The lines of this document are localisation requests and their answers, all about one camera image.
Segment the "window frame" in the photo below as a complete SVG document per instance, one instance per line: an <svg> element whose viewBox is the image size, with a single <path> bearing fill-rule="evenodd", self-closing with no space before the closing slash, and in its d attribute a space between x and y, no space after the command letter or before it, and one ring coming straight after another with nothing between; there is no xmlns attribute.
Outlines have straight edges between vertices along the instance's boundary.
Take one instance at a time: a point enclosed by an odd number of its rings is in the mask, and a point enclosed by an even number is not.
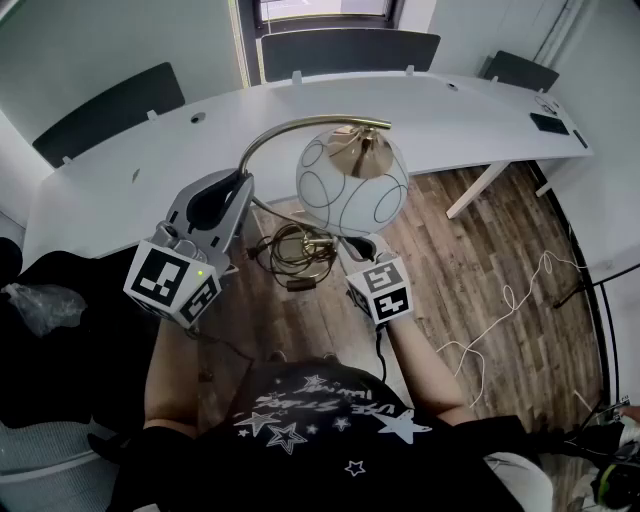
<svg viewBox="0 0 640 512"><path fill-rule="evenodd" d="M262 21L260 0L237 0L242 41L247 61L247 75L250 85L260 85L260 64L256 40L267 34L312 30L323 28L386 28L397 29L405 0L389 0L385 15L369 14L328 14L300 16Z"/></svg>

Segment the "curved white desk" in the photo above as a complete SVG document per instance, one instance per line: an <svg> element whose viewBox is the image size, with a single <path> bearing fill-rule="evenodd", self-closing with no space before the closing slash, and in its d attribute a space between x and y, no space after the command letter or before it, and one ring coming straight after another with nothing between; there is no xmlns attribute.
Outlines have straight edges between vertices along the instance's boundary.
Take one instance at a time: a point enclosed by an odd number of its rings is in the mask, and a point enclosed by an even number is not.
<svg viewBox="0 0 640 512"><path fill-rule="evenodd" d="M493 164L447 212L454 217L509 162L593 154L573 134L537 129L529 113L545 113L536 96L555 101L476 78L394 72L286 81L186 105L120 133L47 177L31 206L23 268L55 250L94 258L136 244L151 236L184 186L236 167L247 145L276 124L317 114L391 121L388 136L410 173ZM557 110L572 133L573 121ZM198 112L206 118L192 124ZM318 130L283 135L256 153L249 170L257 197L273 202L296 195L298 157Z"/></svg>

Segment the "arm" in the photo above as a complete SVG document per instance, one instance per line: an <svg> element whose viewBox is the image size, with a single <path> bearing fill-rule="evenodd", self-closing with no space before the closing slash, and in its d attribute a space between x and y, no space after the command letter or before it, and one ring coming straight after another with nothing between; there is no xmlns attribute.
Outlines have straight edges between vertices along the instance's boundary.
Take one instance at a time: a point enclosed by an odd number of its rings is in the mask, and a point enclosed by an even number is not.
<svg viewBox="0 0 640 512"><path fill-rule="evenodd" d="M391 320L388 330L413 403L450 425L475 420L453 373L413 318L405 315Z"/></svg>
<svg viewBox="0 0 640 512"><path fill-rule="evenodd" d="M196 437L198 342L162 320L144 393L144 428L166 427Z"/></svg>
<svg viewBox="0 0 640 512"><path fill-rule="evenodd" d="M622 416L627 416L637 423L640 423L640 405L632 405L630 407L623 407L620 409Z"/></svg>

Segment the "hand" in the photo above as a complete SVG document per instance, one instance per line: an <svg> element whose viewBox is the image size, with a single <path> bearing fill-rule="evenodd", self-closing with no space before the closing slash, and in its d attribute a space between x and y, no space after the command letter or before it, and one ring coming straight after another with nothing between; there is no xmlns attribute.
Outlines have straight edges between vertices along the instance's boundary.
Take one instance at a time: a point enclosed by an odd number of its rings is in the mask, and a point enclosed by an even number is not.
<svg viewBox="0 0 640 512"><path fill-rule="evenodd" d="M623 407L620 409L620 415L627 416L628 418L640 423L640 406L632 405L631 407Z"/></svg>

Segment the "plastic bag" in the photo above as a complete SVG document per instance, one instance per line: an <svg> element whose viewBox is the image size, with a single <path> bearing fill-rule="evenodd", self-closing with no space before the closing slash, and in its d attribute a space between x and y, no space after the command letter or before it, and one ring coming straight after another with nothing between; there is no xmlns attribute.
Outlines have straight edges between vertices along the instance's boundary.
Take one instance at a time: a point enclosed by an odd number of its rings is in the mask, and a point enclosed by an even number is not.
<svg viewBox="0 0 640 512"><path fill-rule="evenodd" d="M77 327L87 303L82 296L55 284L23 286L8 284L1 291L20 312L24 323L38 338L56 327Z"/></svg>

